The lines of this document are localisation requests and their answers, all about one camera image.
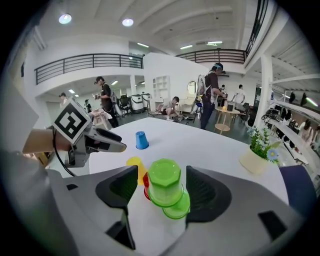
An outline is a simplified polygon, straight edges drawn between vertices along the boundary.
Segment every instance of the chair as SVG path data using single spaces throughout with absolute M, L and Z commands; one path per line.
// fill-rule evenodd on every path
M 127 95 L 121 95 L 120 99 L 120 109 L 122 112 L 122 116 L 125 116 L 129 113 L 129 111 L 131 111 L 131 107 L 130 107 L 130 98 L 127 97 Z
M 247 121 L 248 120 L 248 117 L 249 117 L 249 110 L 250 110 L 250 106 L 249 106 L 249 104 L 248 103 L 245 103 L 244 105 L 243 105 L 243 107 L 244 107 L 244 112 L 243 112 L 243 114 L 245 114 L 245 115 L 239 115 L 239 117 L 240 117 L 240 123 L 242 123 L 243 121 L 245 122 L 245 121 Z
M 289 205 L 307 218 L 317 201 L 316 191 L 309 174 L 302 165 L 279 167 Z
M 248 120 L 248 126 L 253 127 L 255 120 L 256 120 L 256 116 L 257 116 L 257 112 L 258 112 L 258 107 L 257 106 L 253 106 L 252 108 L 249 108 L 249 120 Z

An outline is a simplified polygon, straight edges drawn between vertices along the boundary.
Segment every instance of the black chair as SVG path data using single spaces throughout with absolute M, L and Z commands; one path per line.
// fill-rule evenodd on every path
M 256 120 L 256 116 L 257 116 L 257 112 L 258 112 L 258 107 L 257 106 L 253 106 L 252 108 L 249 109 L 249 120 L 248 120 L 248 126 L 253 127 L 255 120 Z
M 122 95 L 119 101 L 120 101 L 120 109 L 122 112 L 122 116 L 125 116 L 131 111 L 130 98 L 127 97 L 127 95 Z

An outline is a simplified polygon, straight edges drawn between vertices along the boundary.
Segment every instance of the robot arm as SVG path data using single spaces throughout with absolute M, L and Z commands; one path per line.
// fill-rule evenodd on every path
M 123 152 L 127 147 L 120 136 L 97 128 L 73 97 L 64 104 L 53 127 L 71 143 L 64 162 L 68 168 L 85 166 L 93 152 Z

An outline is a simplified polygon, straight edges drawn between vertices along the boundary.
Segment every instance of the potted plant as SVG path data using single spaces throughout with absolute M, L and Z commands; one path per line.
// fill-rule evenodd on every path
M 268 162 L 278 163 L 278 153 L 275 150 L 280 141 L 270 144 L 267 129 L 261 134 L 257 127 L 248 130 L 251 138 L 250 147 L 239 159 L 240 164 L 253 174 L 261 174 L 267 167 Z

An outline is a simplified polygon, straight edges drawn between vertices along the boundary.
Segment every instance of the white flower pot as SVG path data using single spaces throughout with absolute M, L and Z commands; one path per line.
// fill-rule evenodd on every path
M 268 165 L 268 161 L 253 153 L 250 147 L 248 147 L 246 152 L 239 158 L 239 162 L 250 173 L 257 175 L 262 174 Z

